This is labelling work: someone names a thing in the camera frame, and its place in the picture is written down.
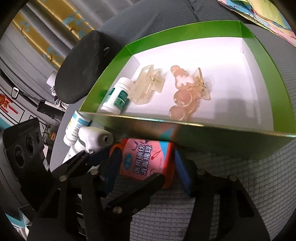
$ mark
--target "screw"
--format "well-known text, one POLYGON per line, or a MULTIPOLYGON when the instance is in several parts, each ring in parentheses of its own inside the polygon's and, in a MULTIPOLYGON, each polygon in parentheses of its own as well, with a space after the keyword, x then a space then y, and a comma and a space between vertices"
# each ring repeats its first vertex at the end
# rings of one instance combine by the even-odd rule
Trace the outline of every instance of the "screw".
POLYGON ((90 173, 91 173, 92 175, 97 175, 97 174, 99 173, 99 170, 98 170, 98 169, 92 169, 92 170, 90 171, 90 173))
POLYGON ((237 178, 233 175, 229 176, 229 180, 235 182, 237 180, 237 178))
POLYGON ((67 178, 68 178, 68 177, 67 177, 66 175, 62 175, 62 176, 59 177, 59 181, 60 181, 60 182, 64 182, 64 181, 67 180, 67 178))
POLYGON ((197 174, 198 175, 204 175, 205 174, 205 170, 204 169, 198 169, 197 170, 197 174))
POLYGON ((121 214, 122 208, 121 207, 114 207, 112 211, 116 214, 121 214))

